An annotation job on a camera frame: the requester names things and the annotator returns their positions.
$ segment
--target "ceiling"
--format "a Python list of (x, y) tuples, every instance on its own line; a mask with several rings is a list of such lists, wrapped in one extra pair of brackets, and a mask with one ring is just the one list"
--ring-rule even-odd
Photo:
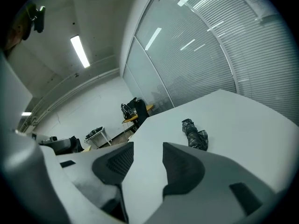
[[(32, 0), (45, 6), (42, 33), (31, 31), (12, 52), (9, 63), (37, 102), (74, 73), (88, 72), (80, 62), (70, 38), (79, 35), (92, 66), (114, 55), (114, 13), (120, 0)], [(111, 70), (117, 67), (109, 59)]]

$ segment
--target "black checkered fabric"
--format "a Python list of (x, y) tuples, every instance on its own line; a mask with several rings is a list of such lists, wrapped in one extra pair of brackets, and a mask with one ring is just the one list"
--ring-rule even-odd
[(183, 123), (183, 132), (188, 139), (188, 146), (206, 151), (208, 148), (208, 136), (205, 130), (197, 131), (191, 119), (185, 119)]

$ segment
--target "white table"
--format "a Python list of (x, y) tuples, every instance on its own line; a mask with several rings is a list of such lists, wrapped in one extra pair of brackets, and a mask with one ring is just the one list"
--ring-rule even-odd
[(103, 131), (104, 131), (104, 127), (102, 127), (102, 129), (100, 130), (100, 131), (98, 131), (96, 134), (94, 134), (92, 137), (90, 137), (90, 138), (88, 138), (88, 139), (86, 139), (84, 142), (85, 143), (88, 143), (89, 141), (91, 141), (95, 146), (97, 146), (93, 141), (92, 141), (92, 139), (95, 137), (95, 136), (97, 136), (97, 135), (99, 135), (99, 134), (102, 134), (102, 136), (104, 137), (104, 139), (107, 141), (107, 143), (111, 146), (111, 143), (109, 142), (109, 139), (104, 135), (104, 133), (103, 133)]
[(122, 188), (131, 224), (144, 223), (162, 203), (167, 185), (163, 142), (188, 145), (182, 120), (209, 137), (208, 152), (235, 160), (275, 191), (287, 187), (298, 157), (299, 128), (276, 111), (218, 90), (146, 119), (133, 135), (134, 162)]

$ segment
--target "black chair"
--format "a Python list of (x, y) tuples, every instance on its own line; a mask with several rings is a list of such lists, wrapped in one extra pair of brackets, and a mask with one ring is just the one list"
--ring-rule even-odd
[(138, 115), (139, 126), (143, 124), (149, 114), (146, 110), (146, 105), (142, 99), (135, 101), (135, 109)]

